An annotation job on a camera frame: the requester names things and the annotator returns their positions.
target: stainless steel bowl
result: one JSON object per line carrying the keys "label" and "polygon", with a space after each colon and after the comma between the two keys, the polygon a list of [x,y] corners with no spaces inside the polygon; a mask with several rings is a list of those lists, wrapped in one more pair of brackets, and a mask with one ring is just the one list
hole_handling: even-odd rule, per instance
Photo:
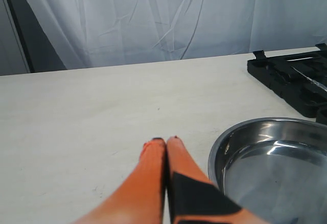
{"label": "stainless steel bowl", "polygon": [[293,118],[240,123],[214,143],[208,173],[271,223],[327,223],[327,126]]}

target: white table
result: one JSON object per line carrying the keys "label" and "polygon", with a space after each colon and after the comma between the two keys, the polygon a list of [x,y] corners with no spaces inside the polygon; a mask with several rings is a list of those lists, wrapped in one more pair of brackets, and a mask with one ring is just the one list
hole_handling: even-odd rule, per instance
{"label": "white table", "polygon": [[[317,50],[268,52],[267,56]],[[244,120],[303,118],[246,71],[253,54],[0,77],[0,222],[65,223],[109,196],[152,137],[202,170]],[[169,223],[165,211],[164,223]]]}

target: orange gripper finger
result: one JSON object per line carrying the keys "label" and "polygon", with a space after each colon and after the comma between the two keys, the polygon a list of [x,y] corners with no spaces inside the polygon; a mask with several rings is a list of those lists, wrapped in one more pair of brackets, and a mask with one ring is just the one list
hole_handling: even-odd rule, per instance
{"label": "orange gripper finger", "polygon": [[165,196],[166,144],[154,138],[121,186],[75,224],[160,224]]}
{"label": "orange gripper finger", "polygon": [[266,224],[221,193],[177,136],[167,142],[172,224]]}

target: white backdrop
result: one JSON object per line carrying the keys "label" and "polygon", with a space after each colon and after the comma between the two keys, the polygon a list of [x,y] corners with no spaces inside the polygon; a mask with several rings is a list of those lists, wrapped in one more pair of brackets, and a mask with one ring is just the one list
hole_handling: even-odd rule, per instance
{"label": "white backdrop", "polygon": [[327,0],[27,0],[68,68],[314,46]]}

